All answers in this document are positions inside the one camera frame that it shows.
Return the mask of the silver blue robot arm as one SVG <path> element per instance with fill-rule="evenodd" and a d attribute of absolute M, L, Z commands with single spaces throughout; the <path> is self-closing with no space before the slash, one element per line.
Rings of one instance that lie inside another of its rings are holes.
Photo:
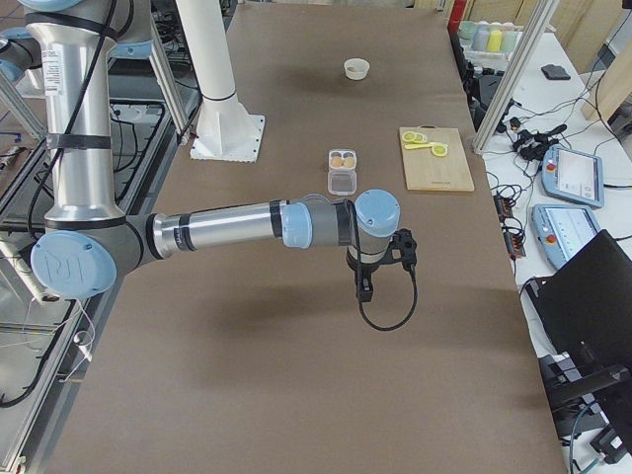
<path fill-rule="evenodd" d="M 41 49 L 54 193 L 31 266 L 53 294 L 85 299 L 178 252 L 276 238 L 289 248 L 344 247 L 357 298 L 365 301 L 371 273 L 402 259 L 412 237 L 399 228 L 399 203 L 384 190 L 355 200 L 309 195 L 172 216 L 127 215 L 115 200 L 108 60 L 119 45 L 150 44 L 149 4 L 28 1 L 25 21 Z"/>

